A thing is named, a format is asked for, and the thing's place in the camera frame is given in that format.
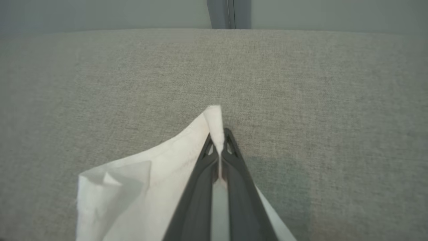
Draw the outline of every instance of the gray wall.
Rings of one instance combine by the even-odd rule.
[[[211,28],[206,0],[0,0],[0,36],[146,27]]]
[[[427,0],[251,1],[253,29],[428,33]]]

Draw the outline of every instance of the gray tablecloth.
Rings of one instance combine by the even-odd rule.
[[[428,41],[115,30],[0,40],[0,238],[73,240],[77,175],[221,104],[300,240],[428,238]]]

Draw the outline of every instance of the white cloth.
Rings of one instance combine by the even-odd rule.
[[[81,173],[76,240],[161,241],[213,129],[206,116],[211,118],[201,114],[156,147]],[[260,191],[259,195],[279,240],[295,240]]]

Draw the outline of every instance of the white fabric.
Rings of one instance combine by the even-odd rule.
[[[206,116],[218,119],[201,114],[156,147],[81,173],[76,240],[162,240],[210,129],[223,130],[212,127],[221,121],[210,121],[208,127]],[[278,238],[294,240],[259,194]]]

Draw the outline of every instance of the textured fabric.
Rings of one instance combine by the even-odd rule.
[[[0,40],[0,238],[74,240],[80,172],[221,104],[297,240],[426,240],[427,44],[264,30]]]

